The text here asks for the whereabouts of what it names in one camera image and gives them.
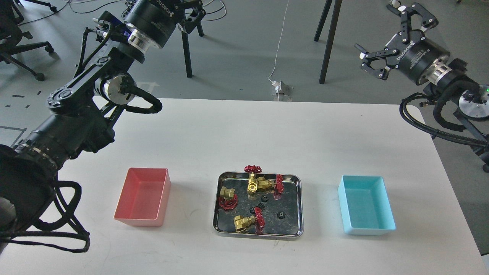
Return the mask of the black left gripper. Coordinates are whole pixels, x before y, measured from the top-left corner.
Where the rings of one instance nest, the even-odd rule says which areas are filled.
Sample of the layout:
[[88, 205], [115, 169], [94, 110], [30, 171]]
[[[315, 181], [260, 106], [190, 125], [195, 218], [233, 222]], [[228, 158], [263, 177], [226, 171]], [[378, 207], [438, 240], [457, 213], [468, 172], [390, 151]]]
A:
[[[130, 29], [137, 29], [162, 48], [176, 29], [178, 12], [175, 5], [179, 0], [138, 0], [124, 18]], [[195, 28], [203, 34], [201, 21], [206, 15], [203, 8], [193, 8], [192, 12], [179, 22], [181, 32], [190, 34]]]

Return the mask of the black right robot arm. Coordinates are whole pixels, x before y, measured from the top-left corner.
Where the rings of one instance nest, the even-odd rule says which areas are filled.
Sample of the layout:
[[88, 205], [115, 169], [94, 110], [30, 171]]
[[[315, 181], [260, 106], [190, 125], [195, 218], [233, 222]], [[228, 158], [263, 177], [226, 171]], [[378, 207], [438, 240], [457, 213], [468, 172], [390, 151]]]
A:
[[[472, 122], [488, 120], [488, 85], [470, 79], [466, 75], [466, 61], [459, 58], [449, 61], [450, 53], [426, 38], [426, 30], [437, 26], [438, 20], [421, 4], [405, 6], [392, 0], [387, 9], [400, 18], [400, 31], [377, 52], [368, 52], [356, 44], [361, 69], [381, 80], [386, 80], [390, 70], [395, 69], [418, 86], [426, 84], [422, 93], [402, 100], [401, 117], [433, 139], [470, 146], [484, 162], [483, 171], [487, 172], [488, 134], [479, 131]], [[416, 99], [421, 100], [421, 107], [433, 106], [433, 117], [443, 130], [416, 120], [408, 112], [408, 103]]]

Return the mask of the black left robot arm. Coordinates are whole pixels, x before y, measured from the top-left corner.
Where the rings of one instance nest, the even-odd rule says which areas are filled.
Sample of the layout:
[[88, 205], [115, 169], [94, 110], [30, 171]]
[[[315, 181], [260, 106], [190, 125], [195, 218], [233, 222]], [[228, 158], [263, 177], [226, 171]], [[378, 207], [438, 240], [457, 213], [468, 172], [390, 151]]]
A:
[[98, 47], [85, 58], [66, 85], [50, 93], [51, 116], [26, 139], [1, 146], [1, 248], [8, 243], [40, 246], [21, 237], [61, 237], [84, 241], [84, 247], [47, 247], [87, 252], [89, 232], [75, 217], [81, 186], [60, 181], [63, 164], [82, 151], [96, 153], [114, 142], [115, 122], [123, 111], [153, 114], [161, 101], [140, 89], [128, 73], [143, 63], [151, 46], [162, 48], [179, 26], [182, 35], [201, 29], [206, 15], [201, 0], [138, 0], [121, 21], [103, 12], [95, 29]]

